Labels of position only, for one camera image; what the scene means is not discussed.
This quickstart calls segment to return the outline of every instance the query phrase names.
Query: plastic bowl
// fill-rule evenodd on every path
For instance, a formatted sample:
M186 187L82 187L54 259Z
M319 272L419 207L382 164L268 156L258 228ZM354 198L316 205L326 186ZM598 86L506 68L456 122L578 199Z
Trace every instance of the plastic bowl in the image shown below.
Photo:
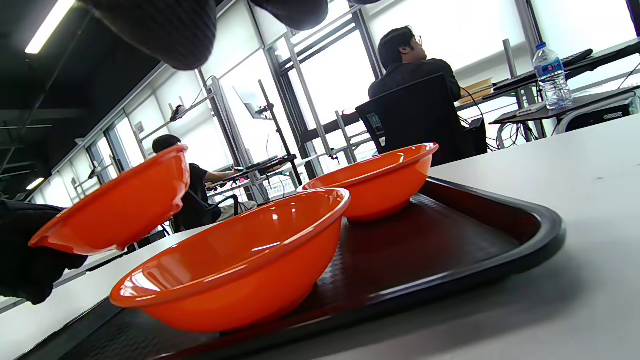
M365 222L387 217L409 204L426 181L436 143L388 152L318 177L298 191L345 188L353 200L344 216Z
M216 224L149 259L111 292L170 327L220 332L296 308L331 263L345 189L289 197Z
M29 246L89 256L124 251L182 209L186 151L178 145L123 172L47 223Z

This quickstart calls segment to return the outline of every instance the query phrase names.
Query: dark brown tray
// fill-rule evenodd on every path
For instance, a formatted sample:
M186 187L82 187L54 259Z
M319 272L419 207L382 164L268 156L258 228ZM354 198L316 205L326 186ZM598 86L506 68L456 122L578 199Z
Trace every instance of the dark brown tray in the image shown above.
M333 262L306 301L281 319L190 334L105 300L23 359L241 357L530 270L563 244L562 220L547 208L430 179L400 213L344 222Z

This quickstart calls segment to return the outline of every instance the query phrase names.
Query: ceiling beam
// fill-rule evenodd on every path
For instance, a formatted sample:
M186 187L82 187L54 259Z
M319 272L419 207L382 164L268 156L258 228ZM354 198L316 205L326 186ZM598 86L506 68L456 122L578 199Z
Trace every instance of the ceiling beam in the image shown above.
M42 109L33 114L33 120L76 119L85 116L86 109ZM24 120L29 116L29 110L0 110L0 120Z
M30 173L31 171L32 171L32 170L27 170L27 171L14 172L14 173L12 173L12 174L4 174L4 175L0 175L0 178L2 178L2 177L14 176L14 175L28 174L28 173Z
M0 145L0 150L10 150L10 149L18 149L24 147L21 143L9 144L9 145Z
M6 168L12 168L12 167L25 167L27 165L31 165L33 164L33 161L25 161L23 163L13 163L13 164L7 164L7 166L5 166Z

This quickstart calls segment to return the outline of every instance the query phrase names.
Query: office chair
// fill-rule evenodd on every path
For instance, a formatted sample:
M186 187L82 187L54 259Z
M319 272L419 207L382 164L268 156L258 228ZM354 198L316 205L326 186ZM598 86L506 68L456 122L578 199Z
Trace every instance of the office chair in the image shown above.
M175 214L173 218L170 220L171 228L173 229L173 233L181 233L183 231L196 229L198 227L207 226L213 224L213 221L209 221L209 214L212 210L218 208L220 204L224 203L227 200L233 199L234 201L234 216L238 216L239 214L239 205L240 199L237 195L233 194L231 196L225 197L222 201L215 205L211 205L202 201L196 194L194 194L191 190L188 190L187 193L182 197L182 208L189 207L191 209L195 209L194 213L198 213L198 216L195 218L184 218L181 215L182 211Z
M484 120L469 128L460 124L443 74L383 94L356 111L379 154L436 142L433 166L438 166L487 153Z

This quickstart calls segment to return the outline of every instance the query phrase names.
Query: bottle label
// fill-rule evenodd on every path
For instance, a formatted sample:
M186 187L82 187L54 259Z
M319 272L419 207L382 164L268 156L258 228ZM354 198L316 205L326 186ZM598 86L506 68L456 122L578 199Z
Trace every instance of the bottle label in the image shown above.
M564 65L562 65L562 61L560 59L556 59L554 62L546 65L536 66L536 73L539 78L544 78L545 76L549 76L559 71L564 71Z

